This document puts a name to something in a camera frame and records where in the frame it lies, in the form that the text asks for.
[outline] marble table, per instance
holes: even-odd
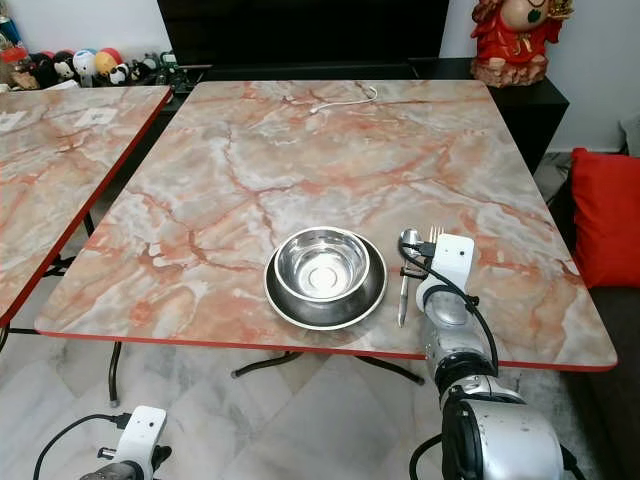
[[[0,326],[169,97],[167,87],[0,94]]]
[[[373,103],[327,102],[366,98]],[[398,234],[432,224],[476,242],[468,290],[501,363],[612,368],[615,350],[485,86],[475,81],[198,85],[49,298],[53,336],[424,358],[421,314],[396,324]],[[381,306],[335,332],[280,319],[263,269],[314,225],[371,240]],[[411,283],[415,291],[416,282]]]

